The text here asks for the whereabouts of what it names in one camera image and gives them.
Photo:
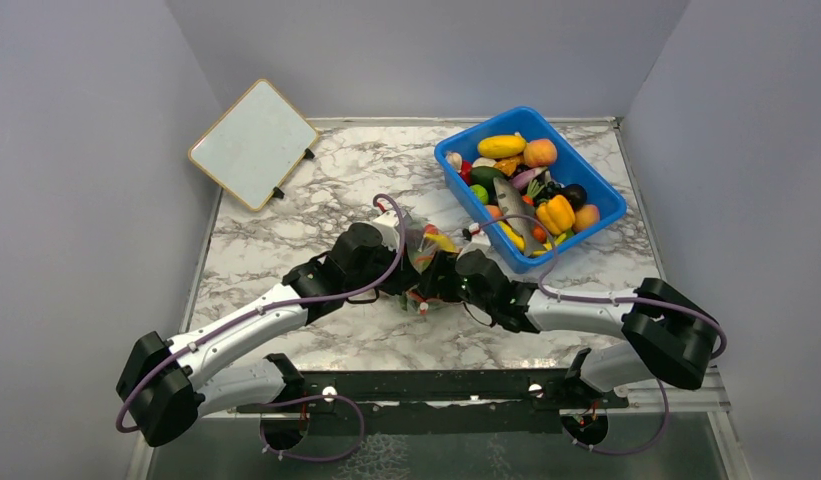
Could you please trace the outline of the yellow fake banana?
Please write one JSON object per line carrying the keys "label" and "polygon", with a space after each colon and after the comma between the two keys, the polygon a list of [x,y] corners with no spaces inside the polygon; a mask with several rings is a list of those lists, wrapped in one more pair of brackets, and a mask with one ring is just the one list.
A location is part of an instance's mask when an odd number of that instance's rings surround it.
{"label": "yellow fake banana", "polygon": [[460,249],[446,235],[441,233],[425,233],[424,238],[434,243],[439,250],[447,253],[458,253]]}

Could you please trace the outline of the clear zip top bag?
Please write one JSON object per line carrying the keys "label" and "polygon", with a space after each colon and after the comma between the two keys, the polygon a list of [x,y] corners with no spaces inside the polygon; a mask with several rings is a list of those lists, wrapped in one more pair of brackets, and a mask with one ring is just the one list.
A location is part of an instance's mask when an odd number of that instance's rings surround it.
{"label": "clear zip top bag", "polygon": [[[441,300],[444,305],[450,303],[457,303],[460,299],[456,293],[456,280],[454,279],[454,266],[461,249],[454,243],[454,241],[440,230],[435,225],[424,220],[414,219],[410,216],[407,220],[407,240],[406,240],[406,254],[409,260],[411,272],[415,273],[411,279],[414,284],[406,291],[416,291],[416,287],[420,280],[422,271],[430,264],[432,257],[435,254],[445,255],[444,277],[440,283],[440,296],[437,298]],[[424,238],[425,233],[441,233],[448,236],[453,243],[460,249],[458,253],[447,253],[439,250],[437,246]]]}

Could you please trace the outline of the beige fake garlic bulb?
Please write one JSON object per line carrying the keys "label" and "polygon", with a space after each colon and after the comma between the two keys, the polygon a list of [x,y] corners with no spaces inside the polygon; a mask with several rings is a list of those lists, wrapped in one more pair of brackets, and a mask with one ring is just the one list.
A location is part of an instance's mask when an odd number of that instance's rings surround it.
{"label": "beige fake garlic bulb", "polygon": [[445,154],[446,163],[455,171],[460,171],[463,164],[462,156],[457,152],[447,152]]}

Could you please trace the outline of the yellow fake squash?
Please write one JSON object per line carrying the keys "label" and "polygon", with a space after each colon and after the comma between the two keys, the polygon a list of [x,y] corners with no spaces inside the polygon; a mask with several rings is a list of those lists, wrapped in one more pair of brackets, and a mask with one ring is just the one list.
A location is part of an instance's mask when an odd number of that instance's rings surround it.
{"label": "yellow fake squash", "polygon": [[495,135],[481,140],[477,151],[481,157],[504,159],[521,154],[526,146],[527,141],[520,135]]}

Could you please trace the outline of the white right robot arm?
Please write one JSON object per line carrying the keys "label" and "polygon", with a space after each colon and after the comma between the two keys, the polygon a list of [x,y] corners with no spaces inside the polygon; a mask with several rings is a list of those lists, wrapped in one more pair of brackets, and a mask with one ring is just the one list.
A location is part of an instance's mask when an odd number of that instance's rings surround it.
{"label": "white right robot arm", "polygon": [[572,361],[561,390],[578,407],[650,378],[697,390],[710,362],[727,347],[718,322],[659,278],[608,293],[551,289],[512,280],[473,250],[436,254],[418,290],[425,298],[471,305],[513,333],[572,331],[618,339],[607,348],[584,349]]}

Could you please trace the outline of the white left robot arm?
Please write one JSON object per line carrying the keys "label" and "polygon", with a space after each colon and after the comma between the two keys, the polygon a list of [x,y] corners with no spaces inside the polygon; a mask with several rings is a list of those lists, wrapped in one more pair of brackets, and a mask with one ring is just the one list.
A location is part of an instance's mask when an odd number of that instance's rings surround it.
{"label": "white left robot arm", "polygon": [[249,404],[292,408],[305,380],[283,354],[237,367],[235,361],[269,340],[303,328],[382,283],[407,288],[406,224],[383,214],[354,223],[332,250],[295,267],[281,283],[234,313],[164,340],[139,338],[116,385],[123,405],[121,433],[138,431],[157,447],[185,433],[201,417]]}

